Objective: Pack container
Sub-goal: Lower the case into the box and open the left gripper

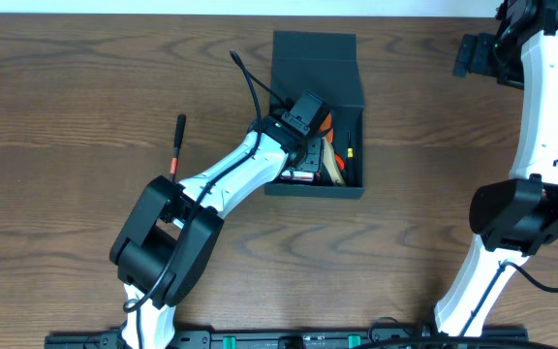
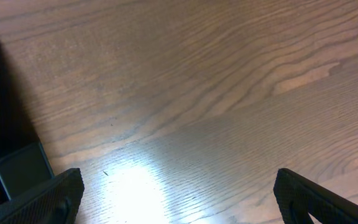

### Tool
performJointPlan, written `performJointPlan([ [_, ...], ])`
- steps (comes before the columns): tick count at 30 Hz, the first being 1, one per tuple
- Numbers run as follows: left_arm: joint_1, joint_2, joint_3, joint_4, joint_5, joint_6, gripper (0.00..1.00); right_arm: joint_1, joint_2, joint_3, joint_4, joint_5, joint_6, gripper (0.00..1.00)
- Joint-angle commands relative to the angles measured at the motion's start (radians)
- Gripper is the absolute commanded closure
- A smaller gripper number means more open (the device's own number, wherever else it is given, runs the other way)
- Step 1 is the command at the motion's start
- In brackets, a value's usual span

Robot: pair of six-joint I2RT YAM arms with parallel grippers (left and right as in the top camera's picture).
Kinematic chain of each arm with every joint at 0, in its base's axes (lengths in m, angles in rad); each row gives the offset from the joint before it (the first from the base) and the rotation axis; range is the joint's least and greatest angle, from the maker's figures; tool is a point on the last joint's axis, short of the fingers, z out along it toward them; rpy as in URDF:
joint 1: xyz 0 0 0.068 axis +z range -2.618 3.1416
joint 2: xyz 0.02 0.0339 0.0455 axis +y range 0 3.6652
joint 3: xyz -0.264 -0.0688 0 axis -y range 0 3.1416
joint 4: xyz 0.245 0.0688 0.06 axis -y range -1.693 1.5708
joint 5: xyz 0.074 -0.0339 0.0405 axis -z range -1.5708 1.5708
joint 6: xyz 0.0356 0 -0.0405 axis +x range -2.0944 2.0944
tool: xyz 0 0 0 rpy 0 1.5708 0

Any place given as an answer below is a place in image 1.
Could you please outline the orange scraper wooden handle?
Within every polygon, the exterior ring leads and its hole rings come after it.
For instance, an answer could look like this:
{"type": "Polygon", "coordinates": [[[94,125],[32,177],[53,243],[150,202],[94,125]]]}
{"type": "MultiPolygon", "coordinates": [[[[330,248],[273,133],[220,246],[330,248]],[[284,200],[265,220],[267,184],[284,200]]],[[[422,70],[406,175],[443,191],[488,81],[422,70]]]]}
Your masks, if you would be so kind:
{"type": "Polygon", "coordinates": [[[338,170],[334,154],[336,153],[332,145],[334,133],[332,126],[332,115],[329,113],[319,128],[319,132],[322,134],[322,139],[325,140],[325,149],[323,157],[323,165],[328,173],[330,180],[334,186],[345,186],[346,181],[343,174],[338,170]]]}

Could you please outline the black handled claw hammer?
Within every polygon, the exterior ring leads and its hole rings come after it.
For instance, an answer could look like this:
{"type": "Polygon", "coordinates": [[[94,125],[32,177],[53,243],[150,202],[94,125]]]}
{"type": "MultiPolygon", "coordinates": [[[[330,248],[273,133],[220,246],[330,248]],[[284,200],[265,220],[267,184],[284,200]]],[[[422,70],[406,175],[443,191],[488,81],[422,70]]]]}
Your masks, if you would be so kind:
{"type": "Polygon", "coordinates": [[[184,138],[185,127],[186,127],[186,115],[179,114],[176,119],[176,126],[175,126],[174,137],[173,137],[173,153],[170,162],[170,181],[172,183],[175,183],[175,179],[176,179],[178,157],[184,138]]]}

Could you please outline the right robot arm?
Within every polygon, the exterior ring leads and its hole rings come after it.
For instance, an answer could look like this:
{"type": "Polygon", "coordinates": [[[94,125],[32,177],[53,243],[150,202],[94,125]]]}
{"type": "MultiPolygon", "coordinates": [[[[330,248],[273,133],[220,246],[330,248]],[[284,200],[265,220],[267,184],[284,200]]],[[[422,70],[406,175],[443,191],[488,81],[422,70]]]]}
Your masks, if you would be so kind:
{"type": "Polygon", "coordinates": [[[480,187],[472,199],[468,255],[434,307],[436,330],[448,337],[480,337],[515,273],[558,294],[523,267],[558,239],[558,0],[505,0],[496,18],[496,33],[463,37],[453,73],[521,90],[520,134],[508,179],[480,187]]]}

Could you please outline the black yellow screwdriver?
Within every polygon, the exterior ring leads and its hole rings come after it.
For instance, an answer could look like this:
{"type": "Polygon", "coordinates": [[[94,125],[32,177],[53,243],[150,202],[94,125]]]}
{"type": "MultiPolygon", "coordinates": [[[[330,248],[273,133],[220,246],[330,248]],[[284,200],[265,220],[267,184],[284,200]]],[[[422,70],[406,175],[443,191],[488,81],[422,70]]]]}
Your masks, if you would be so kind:
{"type": "Polygon", "coordinates": [[[352,141],[352,132],[349,131],[347,133],[347,156],[346,156],[346,173],[348,176],[348,185],[349,186],[356,186],[357,185],[357,178],[356,178],[356,162],[355,162],[355,153],[352,141]]]}

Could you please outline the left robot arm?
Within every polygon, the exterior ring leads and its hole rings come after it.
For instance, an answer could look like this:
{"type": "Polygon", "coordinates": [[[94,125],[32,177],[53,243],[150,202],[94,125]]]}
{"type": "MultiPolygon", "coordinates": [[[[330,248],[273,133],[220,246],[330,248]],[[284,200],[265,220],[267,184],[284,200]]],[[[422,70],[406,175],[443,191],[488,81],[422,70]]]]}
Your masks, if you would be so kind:
{"type": "Polygon", "coordinates": [[[254,122],[242,144],[206,171],[178,182],[159,175],[145,186],[109,252],[127,294],[121,347],[171,343],[175,309],[201,278],[227,215],[304,157],[329,112],[304,91],[290,110],[254,122]]]}

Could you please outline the dark green box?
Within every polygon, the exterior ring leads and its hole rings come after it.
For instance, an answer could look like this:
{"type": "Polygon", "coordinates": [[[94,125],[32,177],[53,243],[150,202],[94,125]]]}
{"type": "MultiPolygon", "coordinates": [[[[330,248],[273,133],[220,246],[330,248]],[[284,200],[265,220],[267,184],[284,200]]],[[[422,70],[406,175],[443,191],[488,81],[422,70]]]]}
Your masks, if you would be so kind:
{"type": "Polygon", "coordinates": [[[284,101],[309,90],[330,107],[333,147],[346,163],[347,133],[352,132],[356,186],[334,186],[327,174],[316,183],[276,179],[264,186],[269,196],[359,199],[365,192],[364,93],[357,65],[357,36],[341,33],[273,33],[270,88],[284,101]]]}

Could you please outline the red handled cutting pliers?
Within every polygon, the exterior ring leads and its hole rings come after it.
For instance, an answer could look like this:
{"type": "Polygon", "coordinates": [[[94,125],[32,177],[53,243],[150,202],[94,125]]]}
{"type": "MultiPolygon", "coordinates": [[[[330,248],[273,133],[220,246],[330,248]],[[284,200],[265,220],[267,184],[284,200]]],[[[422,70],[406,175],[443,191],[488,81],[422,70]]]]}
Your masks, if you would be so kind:
{"type": "Polygon", "coordinates": [[[341,173],[344,173],[345,169],[346,169],[346,163],[343,160],[343,158],[340,155],[338,155],[337,153],[335,153],[334,154],[334,159],[335,159],[335,163],[336,163],[336,166],[337,166],[338,170],[341,173]]]}

